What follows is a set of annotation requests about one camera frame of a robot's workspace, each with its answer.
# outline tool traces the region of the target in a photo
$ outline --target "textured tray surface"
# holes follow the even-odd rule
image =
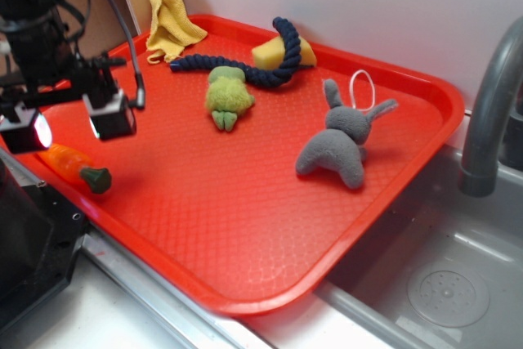
[[[193,21],[209,35],[185,54],[252,64],[251,48],[277,35],[211,16]],[[110,169],[108,193],[69,186],[33,156],[20,158],[194,300],[231,315],[269,311],[310,291],[463,116],[461,98],[447,83],[313,45],[318,67],[298,71],[274,91],[248,86],[255,106],[233,132],[219,132],[203,107],[208,72],[174,74],[166,64],[148,65],[144,41],[136,45],[148,102],[136,114],[136,136],[99,142],[83,103],[46,112],[56,142]],[[373,76],[377,102],[400,104],[373,125],[363,189],[348,190],[324,170],[297,177],[299,152],[324,129],[322,81],[334,78],[348,103],[350,76],[360,68]],[[114,75],[134,96],[131,71]],[[363,106],[369,85],[358,81]]]

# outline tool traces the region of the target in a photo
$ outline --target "sink drain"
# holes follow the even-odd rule
[[[489,308],[489,290],[474,271],[455,262],[434,262],[410,277],[407,294],[416,312],[444,327],[477,322]]]

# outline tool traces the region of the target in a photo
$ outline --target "yellow cloth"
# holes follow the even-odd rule
[[[187,17],[186,6],[182,0],[150,0],[153,20],[147,49],[154,54],[147,56],[152,65],[175,60],[190,44],[199,43],[207,32],[193,24]]]

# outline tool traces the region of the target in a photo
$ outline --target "gray bunny plush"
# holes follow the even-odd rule
[[[298,175],[308,175],[318,167],[338,172],[350,189],[363,185],[363,161],[367,152],[362,146],[369,137],[372,122],[397,108],[396,100],[387,100],[367,114],[343,104],[336,82],[324,82],[330,111],[325,118],[326,130],[307,142],[296,162]]]

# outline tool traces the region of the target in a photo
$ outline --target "bunny ear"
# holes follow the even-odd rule
[[[395,110],[398,107],[398,102],[396,100],[390,99],[382,102],[380,105],[372,108],[365,117],[369,123],[373,122],[377,118],[381,118],[384,114],[388,114]]]
[[[336,82],[334,82],[333,79],[327,79],[324,82],[324,92],[325,97],[327,98],[327,102],[329,103],[329,106],[331,108],[335,108],[337,106],[343,106],[343,101],[340,96],[340,90],[337,87]]]

